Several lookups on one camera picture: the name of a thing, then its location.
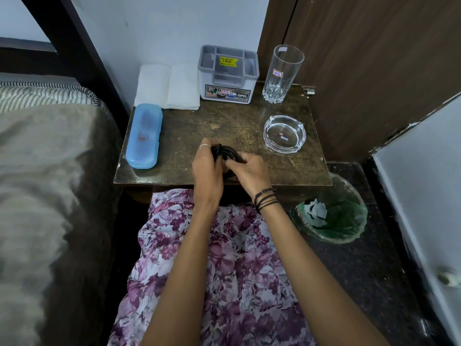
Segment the product label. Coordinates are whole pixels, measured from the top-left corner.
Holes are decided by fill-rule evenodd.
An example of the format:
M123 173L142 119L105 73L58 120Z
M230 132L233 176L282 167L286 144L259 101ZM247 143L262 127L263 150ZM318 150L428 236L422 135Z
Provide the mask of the product label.
M238 58L220 57L219 64L226 67L237 67Z
M273 70L272 71L272 74L275 75L275 76L278 76L278 77L282 77L284 75L284 72L282 71L278 71L278 70Z
M239 88L221 87L205 85L205 97L215 99L225 99L234 102L247 103L250 98L251 90L241 90Z

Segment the person's left hand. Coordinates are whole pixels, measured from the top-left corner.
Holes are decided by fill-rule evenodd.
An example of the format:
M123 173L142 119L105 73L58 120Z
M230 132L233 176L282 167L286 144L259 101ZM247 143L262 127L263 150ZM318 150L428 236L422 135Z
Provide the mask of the person's left hand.
M219 206L224 189L222 157L219 156L214 162L211 153L210 146L215 144L211 139L204 138L192 162L194 210L210 211L213 215Z

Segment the mattress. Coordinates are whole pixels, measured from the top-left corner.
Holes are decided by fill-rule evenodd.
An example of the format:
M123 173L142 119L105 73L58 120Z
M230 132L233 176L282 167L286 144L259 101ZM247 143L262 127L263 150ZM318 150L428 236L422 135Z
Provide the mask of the mattress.
M122 138L99 100L52 88L0 87L2 345L95 345L103 326Z

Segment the bed frame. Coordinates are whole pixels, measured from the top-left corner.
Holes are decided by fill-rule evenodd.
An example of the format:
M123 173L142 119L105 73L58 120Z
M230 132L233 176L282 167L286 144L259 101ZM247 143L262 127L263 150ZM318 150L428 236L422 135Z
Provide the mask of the bed frame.
M22 0L51 43L0 38L0 72L74 77L111 111L122 136L128 112L71 0Z

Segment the yellow price sticker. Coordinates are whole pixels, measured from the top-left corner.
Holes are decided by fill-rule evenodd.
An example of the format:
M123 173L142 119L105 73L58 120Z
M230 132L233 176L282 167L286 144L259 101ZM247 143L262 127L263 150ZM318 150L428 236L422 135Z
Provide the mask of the yellow price sticker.
M238 58L220 57L219 64L226 67L237 67Z

